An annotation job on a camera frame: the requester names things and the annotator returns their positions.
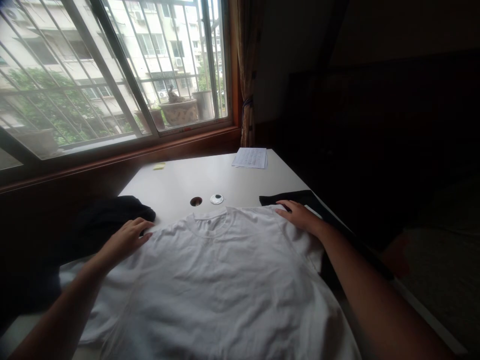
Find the flower pot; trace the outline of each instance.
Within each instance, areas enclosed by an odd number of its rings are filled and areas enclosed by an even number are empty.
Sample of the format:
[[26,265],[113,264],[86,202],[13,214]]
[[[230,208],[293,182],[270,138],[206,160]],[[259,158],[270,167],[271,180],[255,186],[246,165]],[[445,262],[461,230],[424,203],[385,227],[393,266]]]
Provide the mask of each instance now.
[[198,120],[197,100],[188,100],[177,103],[164,103],[160,108],[165,114],[166,121],[173,126],[194,123]]
[[13,136],[41,159],[51,158],[59,150],[59,145],[54,138],[54,129]]
[[[147,124],[147,120],[145,120],[145,116],[141,111],[135,111],[135,115],[138,116],[138,119],[140,120],[141,124],[143,125],[143,128],[146,130],[146,132],[149,132],[149,125]],[[165,123],[164,119],[162,117],[162,110],[160,109],[153,109],[150,110],[150,115],[153,119],[153,122],[155,123],[155,127],[158,131],[165,129]]]
[[215,117],[214,100],[212,90],[192,92],[191,96],[196,99],[198,119],[200,121],[211,120]]

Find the paper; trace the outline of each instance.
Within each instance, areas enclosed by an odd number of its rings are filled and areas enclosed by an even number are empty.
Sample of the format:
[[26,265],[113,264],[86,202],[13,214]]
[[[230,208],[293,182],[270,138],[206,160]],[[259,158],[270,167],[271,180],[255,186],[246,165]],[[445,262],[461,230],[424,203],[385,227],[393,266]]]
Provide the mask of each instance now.
[[155,164],[155,166],[153,167],[153,170],[162,170],[164,167],[165,167],[165,163],[164,162],[159,162],[158,164]]
[[268,163],[266,148],[241,147],[231,165],[237,168],[266,169]]

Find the brown curtain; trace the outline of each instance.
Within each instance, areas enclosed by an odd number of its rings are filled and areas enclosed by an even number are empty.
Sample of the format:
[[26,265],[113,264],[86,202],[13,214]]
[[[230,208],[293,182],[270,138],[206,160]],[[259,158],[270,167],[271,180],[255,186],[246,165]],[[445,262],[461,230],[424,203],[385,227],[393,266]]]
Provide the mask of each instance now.
[[265,0],[236,0],[237,37],[240,87],[243,98],[240,146],[250,147],[255,140],[254,87]]

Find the yellow sticky note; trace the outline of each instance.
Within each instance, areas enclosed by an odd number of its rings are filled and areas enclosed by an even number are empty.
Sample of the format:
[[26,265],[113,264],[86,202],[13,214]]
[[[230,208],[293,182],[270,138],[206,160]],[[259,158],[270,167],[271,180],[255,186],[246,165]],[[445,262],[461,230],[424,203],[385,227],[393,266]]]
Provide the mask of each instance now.
[[158,164],[155,165],[153,170],[162,170],[164,167],[165,167],[165,163],[164,162],[159,162]]

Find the wooden window sill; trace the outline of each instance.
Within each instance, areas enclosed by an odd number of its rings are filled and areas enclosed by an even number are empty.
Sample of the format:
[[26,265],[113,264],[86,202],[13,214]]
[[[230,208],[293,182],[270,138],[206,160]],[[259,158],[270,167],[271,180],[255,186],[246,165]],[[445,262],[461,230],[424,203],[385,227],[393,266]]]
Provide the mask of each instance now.
[[47,175],[16,181],[0,187],[0,194],[135,158],[141,159],[138,161],[138,165],[141,166],[143,164],[161,161],[162,159],[174,160],[175,152],[178,153],[180,158],[182,157],[181,154],[190,154],[189,157],[195,157],[195,152],[201,153],[202,149],[205,147],[213,146],[216,143],[221,144],[229,141],[236,141],[236,138],[238,138],[238,146],[240,146],[240,136],[241,129],[237,126],[229,126],[219,130],[204,132],[202,134],[185,137],[179,140],[126,152],[121,155],[107,157],[102,160],[92,161],[83,165],[52,172]]

